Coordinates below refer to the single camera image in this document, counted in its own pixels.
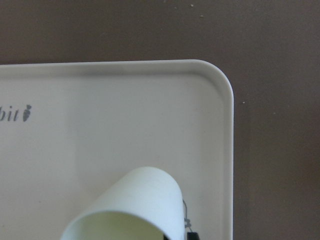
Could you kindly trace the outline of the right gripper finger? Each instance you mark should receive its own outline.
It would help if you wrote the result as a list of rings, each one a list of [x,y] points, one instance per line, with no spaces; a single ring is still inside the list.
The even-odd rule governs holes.
[[[197,232],[188,232],[186,236],[187,240],[200,240],[200,236]]]

